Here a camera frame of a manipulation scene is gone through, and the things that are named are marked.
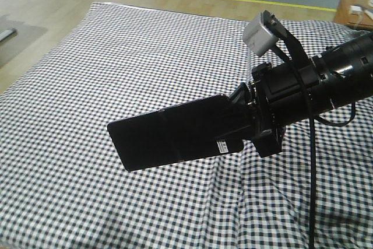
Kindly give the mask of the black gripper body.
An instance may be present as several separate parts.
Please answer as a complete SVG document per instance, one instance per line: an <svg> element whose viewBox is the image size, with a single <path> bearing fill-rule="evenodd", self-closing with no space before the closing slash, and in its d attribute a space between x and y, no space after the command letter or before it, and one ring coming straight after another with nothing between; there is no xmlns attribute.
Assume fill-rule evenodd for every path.
<svg viewBox="0 0 373 249"><path fill-rule="evenodd" d="M252 70L252 78L258 116L251 141L260 157L267 157L282 151L285 126L307 119L309 110L306 96L287 64L260 64Z"/></svg>

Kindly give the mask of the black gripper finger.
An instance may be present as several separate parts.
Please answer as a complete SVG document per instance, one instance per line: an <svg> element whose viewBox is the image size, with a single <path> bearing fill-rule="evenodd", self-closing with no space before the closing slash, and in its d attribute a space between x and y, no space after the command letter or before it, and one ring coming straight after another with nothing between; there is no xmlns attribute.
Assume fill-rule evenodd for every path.
<svg viewBox="0 0 373 249"><path fill-rule="evenodd" d="M248 104L251 101L251 92L248 86L245 83L240 83L229 96L229 101L229 112L248 112L250 109Z"/></svg>

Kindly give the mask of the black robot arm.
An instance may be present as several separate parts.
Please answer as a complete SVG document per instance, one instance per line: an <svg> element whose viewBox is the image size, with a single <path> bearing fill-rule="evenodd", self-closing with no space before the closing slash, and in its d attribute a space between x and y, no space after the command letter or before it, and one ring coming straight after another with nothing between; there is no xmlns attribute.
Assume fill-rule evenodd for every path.
<svg viewBox="0 0 373 249"><path fill-rule="evenodd" d="M284 38L287 56L278 66L253 68L252 82L230 96L235 105L230 139L252 141L261 157L281 152L285 127L372 96L372 33L358 36L308 58L292 35Z"/></svg>

